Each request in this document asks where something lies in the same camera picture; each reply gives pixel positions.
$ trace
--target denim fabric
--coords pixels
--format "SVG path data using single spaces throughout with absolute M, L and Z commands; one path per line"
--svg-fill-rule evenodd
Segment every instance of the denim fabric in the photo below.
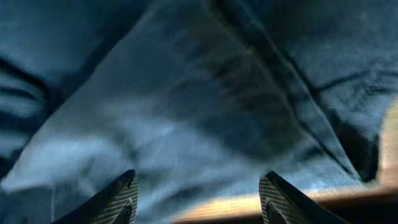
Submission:
M 234 0 L 221 1 L 219 7 L 226 14 L 237 11 L 228 18 L 234 24 L 245 8 L 257 27 L 246 23 L 242 36 L 281 85 L 291 78 L 297 80 L 294 85 L 304 84 L 322 110 L 318 120 L 327 118 L 328 125 L 314 120 L 314 110 L 303 110 L 309 102 L 294 90 L 290 102 L 298 118 L 328 151 L 342 146 L 365 181 L 376 177 L 382 119 L 398 92 L 397 5 L 373 0 Z M 293 72 L 280 68 L 264 39 L 272 39 Z M 325 135 L 329 127 L 333 139 Z M 336 137 L 341 146 L 335 145 Z
M 0 2 L 0 177 L 149 2 Z
M 279 51 L 288 45 L 265 33 L 256 7 L 230 3 L 151 5 L 1 181 L 0 203 L 16 205 L 1 206 L 3 222 L 51 222 L 128 169 L 139 179 L 137 223 L 168 223 L 213 197 L 256 194 L 270 169 L 299 189 L 359 184 L 335 131 L 341 118 L 326 112 L 344 104 L 314 94 L 294 64 L 300 56 Z M 389 78 L 380 79 L 396 82 Z M 365 111 L 378 124 L 393 92 L 379 92 L 374 111 L 363 101 L 355 121 Z

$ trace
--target wooden floor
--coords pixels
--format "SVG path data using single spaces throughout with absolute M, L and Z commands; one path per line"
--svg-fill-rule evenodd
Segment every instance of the wooden floor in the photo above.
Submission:
M 389 111 L 383 127 L 377 183 L 367 190 L 355 186 L 304 192 L 326 208 L 355 207 L 377 200 L 398 202 L 398 100 Z M 261 213 L 258 195 L 210 201 L 179 217 L 176 223 L 196 223 L 222 218 L 239 218 Z

